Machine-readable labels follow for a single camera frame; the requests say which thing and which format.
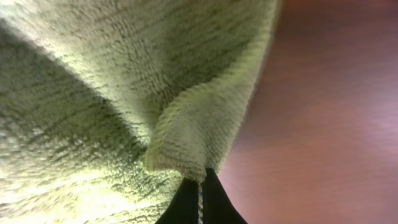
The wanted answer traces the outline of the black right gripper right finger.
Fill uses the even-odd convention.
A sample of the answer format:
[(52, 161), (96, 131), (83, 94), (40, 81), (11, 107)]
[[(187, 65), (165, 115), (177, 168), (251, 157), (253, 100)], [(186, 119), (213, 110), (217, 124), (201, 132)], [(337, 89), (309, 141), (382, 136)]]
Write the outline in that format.
[(204, 224), (247, 224), (247, 221), (234, 208), (216, 172), (206, 168), (203, 191)]

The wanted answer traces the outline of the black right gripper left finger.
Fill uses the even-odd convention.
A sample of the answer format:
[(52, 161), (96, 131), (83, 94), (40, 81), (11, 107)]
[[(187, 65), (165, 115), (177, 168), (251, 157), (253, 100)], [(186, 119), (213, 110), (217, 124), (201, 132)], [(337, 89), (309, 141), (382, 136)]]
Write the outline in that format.
[(155, 224), (198, 224), (199, 186), (184, 178), (170, 205)]

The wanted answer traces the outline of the light green microfiber cloth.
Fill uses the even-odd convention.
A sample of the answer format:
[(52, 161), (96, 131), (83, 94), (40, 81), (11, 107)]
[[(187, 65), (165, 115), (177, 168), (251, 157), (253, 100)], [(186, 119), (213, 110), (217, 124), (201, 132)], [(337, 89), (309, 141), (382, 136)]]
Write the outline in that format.
[(1, 222), (155, 223), (229, 153), (279, 1), (1, 2)]

